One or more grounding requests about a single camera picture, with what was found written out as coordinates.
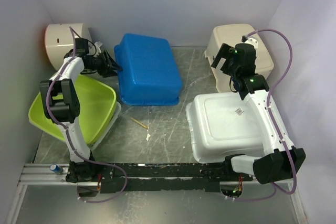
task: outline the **blue bin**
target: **blue bin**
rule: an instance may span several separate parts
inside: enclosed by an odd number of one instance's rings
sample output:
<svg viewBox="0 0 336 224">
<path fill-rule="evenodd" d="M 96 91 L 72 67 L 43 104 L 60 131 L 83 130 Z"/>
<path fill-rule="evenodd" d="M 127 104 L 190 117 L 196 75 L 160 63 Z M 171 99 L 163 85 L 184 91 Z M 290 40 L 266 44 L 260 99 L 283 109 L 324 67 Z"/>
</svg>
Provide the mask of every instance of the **blue bin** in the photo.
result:
<svg viewBox="0 0 336 224">
<path fill-rule="evenodd" d="M 125 34 L 114 47 L 120 98 L 129 105 L 176 105 L 182 80 L 167 40 Z"/>
</svg>

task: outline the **white plastic container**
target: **white plastic container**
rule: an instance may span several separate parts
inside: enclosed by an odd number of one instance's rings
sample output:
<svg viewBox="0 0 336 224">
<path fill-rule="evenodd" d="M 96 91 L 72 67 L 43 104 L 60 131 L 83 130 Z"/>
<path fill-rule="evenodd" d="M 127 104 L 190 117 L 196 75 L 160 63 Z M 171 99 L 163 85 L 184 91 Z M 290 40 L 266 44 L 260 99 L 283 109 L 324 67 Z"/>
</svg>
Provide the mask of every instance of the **white plastic container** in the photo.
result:
<svg viewBox="0 0 336 224">
<path fill-rule="evenodd" d="M 73 48 L 74 41 L 70 32 L 70 26 L 80 37 L 91 40 L 89 29 L 83 23 L 48 25 L 44 43 L 49 61 L 56 70 L 62 66 L 64 55 Z"/>
<path fill-rule="evenodd" d="M 223 162 L 234 154 L 262 155 L 258 125 L 238 93 L 197 95 L 185 110 L 199 163 Z"/>
<path fill-rule="evenodd" d="M 214 28 L 207 49 L 204 52 L 205 57 L 208 58 L 210 65 L 214 61 L 221 45 L 226 43 L 234 47 L 238 43 L 242 43 L 242 36 L 246 35 L 255 29 L 248 24 L 235 24 L 226 26 L 217 26 Z M 261 74 L 267 79 L 274 64 L 269 55 L 265 44 L 261 40 L 258 34 L 254 34 L 253 37 L 258 39 L 257 59 L 256 59 L 256 73 Z M 221 67 L 225 59 L 221 59 L 217 68 L 211 68 L 216 79 L 216 89 L 219 93 L 230 92 L 230 76 L 223 74 Z"/>
</svg>

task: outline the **white wall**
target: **white wall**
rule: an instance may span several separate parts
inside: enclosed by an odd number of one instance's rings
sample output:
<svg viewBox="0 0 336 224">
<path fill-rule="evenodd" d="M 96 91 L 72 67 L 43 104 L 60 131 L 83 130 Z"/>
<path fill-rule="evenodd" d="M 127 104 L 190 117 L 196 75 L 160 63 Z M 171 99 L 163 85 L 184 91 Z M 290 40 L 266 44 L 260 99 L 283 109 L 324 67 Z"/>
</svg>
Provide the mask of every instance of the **white wall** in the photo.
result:
<svg viewBox="0 0 336 224">
<path fill-rule="evenodd" d="M 297 147 L 306 151 L 298 174 L 310 223 L 335 223 L 336 195 L 336 1 L 283 0 L 269 28 L 288 36 L 292 67 L 274 99 Z M 272 83 L 288 63 L 288 48 L 277 35 L 264 34 L 275 63 Z"/>
<path fill-rule="evenodd" d="M 218 25 L 268 25 L 281 0 L 42 0 L 57 23 L 84 22 L 112 48 L 125 33 L 164 37 L 172 45 L 206 46 Z"/>
<path fill-rule="evenodd" d="M 5 222 L 23 165 L 35 155 L 41 131 L 28 109 L 41 79 L 51 74 L 44 29 L 51 19 L 39 0 L 0 0 L 0 223 Z"/>
</svg>

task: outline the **gray floor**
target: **gray floor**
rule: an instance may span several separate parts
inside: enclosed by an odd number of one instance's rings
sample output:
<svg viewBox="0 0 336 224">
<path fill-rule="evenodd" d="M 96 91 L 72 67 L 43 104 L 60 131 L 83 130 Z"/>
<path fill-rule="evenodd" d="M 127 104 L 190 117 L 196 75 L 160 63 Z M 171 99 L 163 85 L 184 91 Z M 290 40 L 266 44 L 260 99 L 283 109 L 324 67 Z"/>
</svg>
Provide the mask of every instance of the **gray floor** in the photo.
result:
<svg viewBox="0 0 336 224">
<path fill-rule="evenodd" d="M 272 193 L 246 185 L 245 198 Z M 99 195 L 96 199 L 107 198 Z M 260 202 L 231 202 L 203 191 L 135 191 L 102 204 L 77 200 L 75 186 L 28 186 L 17 224 L 59 223 L 298 223 L 291 198 L 277 193 Z"/>
<path fill-rule="evenodd" d="M 216 93 L 203 48 L 175 48 L 174 57 L 183 80 L 180 102 L 176 106 L 129 106 L 122 111 L 105 139 L 93 151 L 96 160 L 117 163 L 194 162 L 185 107 L 198 94 Z M 119 96 L 117 77 L 96 79 L 113 87 Z M 133 117 L 149 126 L 147 130 L 130 120 Z M 67 163 L 65 143 L 43 133 L 35 163 Z"/>
</svg>

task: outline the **lime green plastic tub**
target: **lime green plastic tub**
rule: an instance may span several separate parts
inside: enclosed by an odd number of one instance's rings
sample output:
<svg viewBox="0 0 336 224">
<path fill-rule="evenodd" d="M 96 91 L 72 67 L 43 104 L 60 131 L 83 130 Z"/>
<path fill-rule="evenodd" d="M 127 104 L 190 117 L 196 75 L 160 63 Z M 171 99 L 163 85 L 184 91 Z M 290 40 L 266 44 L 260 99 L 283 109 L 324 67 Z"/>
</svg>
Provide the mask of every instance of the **lime green plastic tub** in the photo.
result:
<svg viewBox="0 0 336 224">
<path fill-rule="evenodd" d="M 94 144 L 108 126 L 116 107 L 115 91 L 104 83 L 86 76 L 79 76 L 75 83 L 80 103 L 79 125 L 87 145 Z M 41 94 L 29 109 L 29 121 L 39 129 L 62 140 L 58 127 L 44 116 Z"/>
</svg>

